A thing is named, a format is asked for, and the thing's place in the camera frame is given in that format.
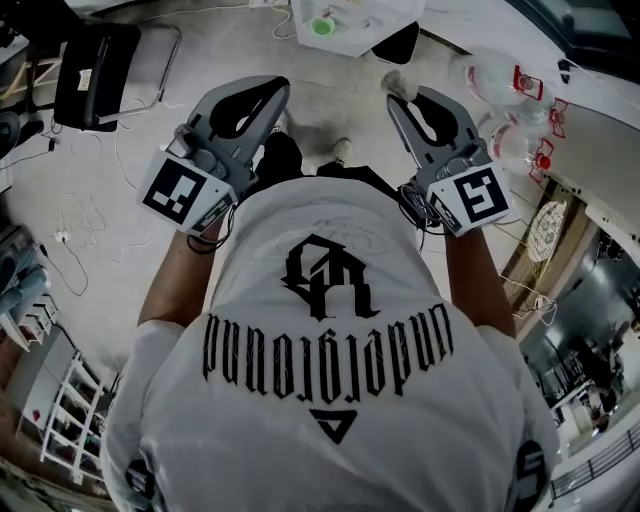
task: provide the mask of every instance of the floor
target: floor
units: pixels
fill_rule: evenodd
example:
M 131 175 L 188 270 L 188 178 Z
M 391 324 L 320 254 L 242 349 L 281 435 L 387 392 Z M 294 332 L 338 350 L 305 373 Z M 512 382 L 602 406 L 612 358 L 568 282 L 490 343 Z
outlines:
M 141 19 L 173 12 L 175 5 L 155 2 L 123 11 L 118 17 Z M 295 123 L 292 135 L 308 156 L 305 172 L 312 173 L 323 163 L 321 153 L 333 140 L 348 136 L 354 142 L 354 165 L 370 165 L 393 186 L 415 173 L 379 88 L 381 78 L 393 66 L 373 54 L 353 59 L 299 46 L 295 38 L 277 40 L 272 30 L 283 18 L 282 13 L 266 8 L 163 17 L 161 21 L 179 26 L 184 37 L 163 104 L 128 118 L 115 133 L 65 128 L 54 153 L 12 168 L 14 185 L 6 197 L 14 221 L 28 226 L 46 245 L 71 289 L 79 294 L 88 282 L 82 297 L 76 297 L 47 263 L 62 324 L 89 364 L 105 378 L 126 360 L 140 306 L 172 235 L 168 225 L 135 205 L 134 188 L 154 148 L 171 141 L 174 128 L 209 89 L 243 76 L 283 75 L 292 84 L 288 108 Z M 283 34 L 292 30 L 281 29 Z M 143 84 L 149 82 L 151 68 L 158 73 L 162 67 L 161 46 L 151 43 L 140 48 L 141 55 L 148 51 L 139 59 L 145 63 L 144 70 L 136 74 L 132 68 L 132 86 L 123 99 L 129 107 L 139 101 L 148 104 L 150 88 Z M 412 80 L 463 103 L 477 121 L 486 107 L 448 81 L 448 64 L 454 56 L 449 48 L 421 36 L 413 61 L 402 70 Z M 314 142 L 312 135 L 320 139 Z M 14 151 L 12 158 L 44 151 L 46 142 L 35 138 Z M 513 219 L 517 215 L 528 222 L 541 192 L 530 180 L 513 175 L 509 180 L 517 194 Z M 502 229 L 511 235 L 495 227 L 485 229 L 499 270 L 511 257 L 525 226 L 515 223 Z M 68 232 L 67 247 L 56 242 L 54 235 L 59 230 Z M 441 237 L 427 237 L 423 257 L 442 295 L 449 297 Z

